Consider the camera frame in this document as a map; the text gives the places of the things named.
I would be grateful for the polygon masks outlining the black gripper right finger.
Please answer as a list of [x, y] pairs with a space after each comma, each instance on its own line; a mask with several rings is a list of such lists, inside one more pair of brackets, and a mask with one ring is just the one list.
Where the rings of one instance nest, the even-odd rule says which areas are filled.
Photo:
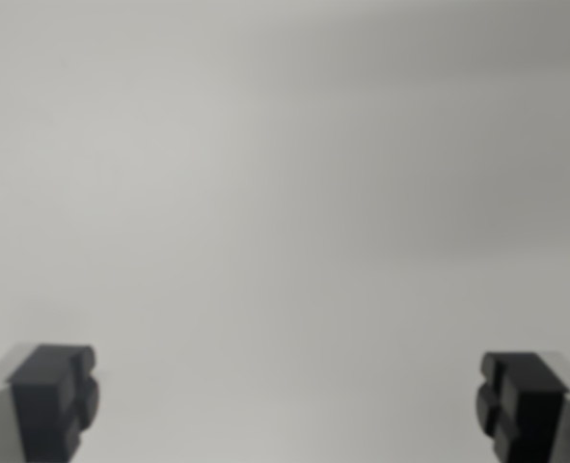
[[570, 462], [570, 362], [558, 352], [486, 352], [475, 413], [502, 463]]

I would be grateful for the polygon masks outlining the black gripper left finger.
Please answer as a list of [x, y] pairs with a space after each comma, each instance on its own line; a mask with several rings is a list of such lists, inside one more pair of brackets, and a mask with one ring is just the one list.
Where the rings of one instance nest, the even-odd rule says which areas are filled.
[[0, 462], [69, 462], [94, 422], [96, 354], [86, 344], [19, 343], [0, 359]]

